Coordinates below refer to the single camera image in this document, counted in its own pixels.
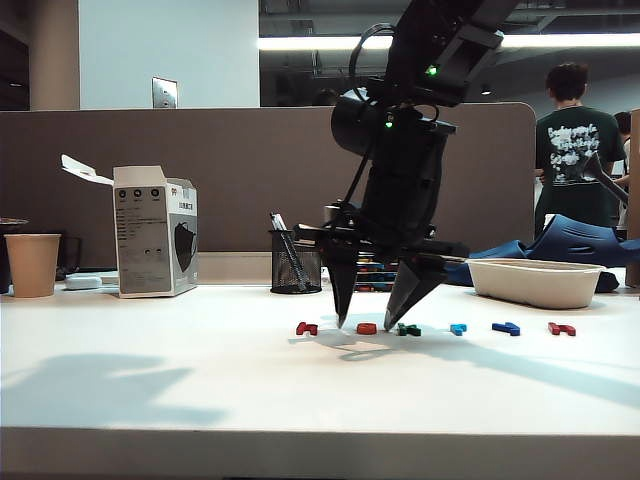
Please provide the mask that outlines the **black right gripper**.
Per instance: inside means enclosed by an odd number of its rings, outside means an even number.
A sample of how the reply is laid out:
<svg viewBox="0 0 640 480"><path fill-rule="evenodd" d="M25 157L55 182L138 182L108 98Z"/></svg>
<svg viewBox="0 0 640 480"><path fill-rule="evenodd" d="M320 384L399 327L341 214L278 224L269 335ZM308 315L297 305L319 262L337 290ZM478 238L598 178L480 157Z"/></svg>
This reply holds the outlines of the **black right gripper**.
<svg viewBox="0 0 640 480"><path fill-rule="evenodd" d="M424 117L391 117L365 151L371 162L361 205L344 200L321 227L298 224L299 240L314 243L328 268L337 326L347 317L357 276L358 251L400 260L386 306L389 331L424 296L447 279L445 259L464 260L469 249L433 238L442 157L455 127Z"/></svg>

